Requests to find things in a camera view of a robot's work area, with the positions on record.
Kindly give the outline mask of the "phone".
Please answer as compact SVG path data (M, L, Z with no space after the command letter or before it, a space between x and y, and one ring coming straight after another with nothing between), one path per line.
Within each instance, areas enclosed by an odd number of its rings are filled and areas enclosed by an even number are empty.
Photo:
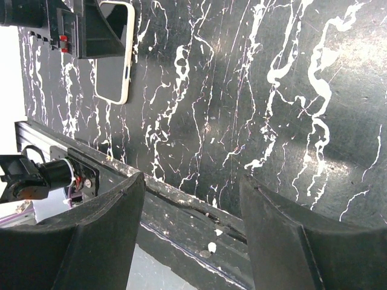
M123 105L128 99L135 9L123 1L102 1L100 8L125 52L96 60L96 95L107 102Z

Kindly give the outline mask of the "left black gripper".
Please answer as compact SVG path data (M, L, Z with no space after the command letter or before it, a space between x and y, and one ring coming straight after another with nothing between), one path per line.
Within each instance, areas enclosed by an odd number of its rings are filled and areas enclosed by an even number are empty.
M1 25L23 27L52 50L79 59L123 56L125 47L94 0L1 1Z

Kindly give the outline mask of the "black front mounting rail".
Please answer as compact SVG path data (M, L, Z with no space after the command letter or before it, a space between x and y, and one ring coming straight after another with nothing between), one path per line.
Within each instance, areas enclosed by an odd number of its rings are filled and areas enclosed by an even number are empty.
M102 166L101 187L138 173L79 141L33 121L16 124L18 148L32 144L47 158L85 156ZM145 175L139 247L197 289L254 289L242 220Z

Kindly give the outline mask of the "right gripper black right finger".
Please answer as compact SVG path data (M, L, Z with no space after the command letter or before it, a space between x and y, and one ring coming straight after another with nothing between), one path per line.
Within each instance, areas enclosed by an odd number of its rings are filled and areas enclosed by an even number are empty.
M239 197L256 289L386 288L386 228L322 216L248 175Z

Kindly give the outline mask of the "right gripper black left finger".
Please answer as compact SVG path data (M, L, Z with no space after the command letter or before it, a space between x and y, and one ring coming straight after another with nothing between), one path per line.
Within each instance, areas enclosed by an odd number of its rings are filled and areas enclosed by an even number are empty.
M2 289L125 289L145 200L138 172L36 225L1 230Z

